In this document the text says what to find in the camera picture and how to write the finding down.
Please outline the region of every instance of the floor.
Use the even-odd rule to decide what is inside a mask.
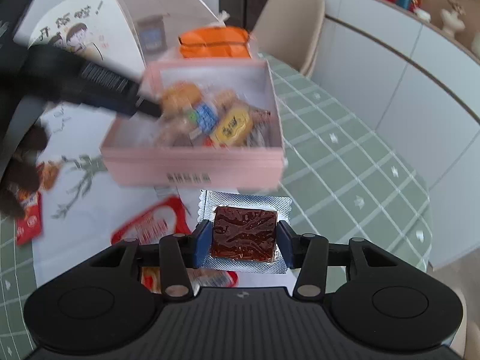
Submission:
[[[466,299],[468,319],[480,326],[480,249],[429,274],[450,288],[459,287]]]

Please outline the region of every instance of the pink box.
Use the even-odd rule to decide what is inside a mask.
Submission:
[[[141,147],[138,137],[151,128],[144,117],[117,117],[100,148],[120,185],[175,185],[201,188],[274,188],[282,176],[282,130],[272,76],[266,61],[206,58],[157,61],[145,71],[142,89],[161,90],[175,81],[233,89],[255,107],[271,111],[270,147]]]

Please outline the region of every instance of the orange bag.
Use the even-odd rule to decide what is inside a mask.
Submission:
[[[251,58],[249,40],[248,32],[238,27],[202,27],[178,37],[184,58]]]

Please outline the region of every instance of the metal screw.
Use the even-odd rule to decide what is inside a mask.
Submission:
[[[182,286],[181,284],[174,284],[172,286],[168,286],[165,292],[171,297],[179,298],[188,294],[188,288],[186,288],[186,286]]]
[[[320,294],[322,290],[312,284],[304,284],[303,286],[297,288],[297,292],[304,297],[312,298]]]

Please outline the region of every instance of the green plaid tablecloth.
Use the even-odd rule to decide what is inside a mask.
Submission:
[[[431,213],[425,183],[375,132],[318,85],[267,57],[282,119],[288,167],[277,191],[289,196],[295,231],[330,242],[369,239],[425,271]],[[0,358],[23,359],[35,344],[23,305],[37,287],[30,244],[15,245],[14,222],[0,216]],[[327,290],[345,282],[329,268]]]

